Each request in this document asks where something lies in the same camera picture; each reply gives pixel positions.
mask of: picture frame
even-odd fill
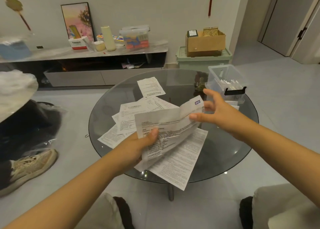
[[[75,37],[74,31],[78,30],[80,37],[87,36],[90,41],[95,41],[94,29],[88,2],[61,5],[62,15],[66,26],[68,39]]]

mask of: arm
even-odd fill
[[[138,164],[143,148],[157,138],[158,129],[142,139],[135,132],[5,229],[74,228],[111,180]]]
[[[191,114],[190,119],[210,122],[254,149],[271,167],[320,207],[320,154],[263,127],[224,102],[215,91],[204,89],[214,103],[205,102],[214,114]]]

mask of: round glass table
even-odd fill
[[[158,96],[167,102],[180,106],[191,98],[201,95],[204,82],[207,82],[208,73],[187,69],[163,69],[145,72],[120,82],[108,90],[94,106],[89,119],[89,135],[94,149],[100,156],[104,156],[111,148],[100,141],[115,122],[112,115],[120,110],[120,105],[135,102],[142,98],[137,81],[155,77],[159,81],[165,95]],[[258,122],[257,111],[245,95],[245,102],[240,104],[239,111],[250,119]],[[201,153],[191,173],[189,182],[198,182],[215,177],[231,169],[246,157],[251,148],[243,142],[236,140],[230,134],[219,129],[214,124],[202,123],[201,129],[208,130],[208,135],[202,147]],[[150,182],[168,183],[150,171],[144,173],[131,169],[125,173],[133,178]],[[173,200],[173,186],[168,187],[169,199]]]

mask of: green storage bin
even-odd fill
[[[221,56],[187,57],[186,47],[180,47],[176,56],[180,69],[198,70],[209,73],[208,66],[227,65],[232,59],[229,49],[222,51]]]

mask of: small jar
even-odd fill
[[[94,42],[94,45],[96,46],[97,51],[103,51],[106,49],[106,45],[104,45],[103,41],[96,41]]]

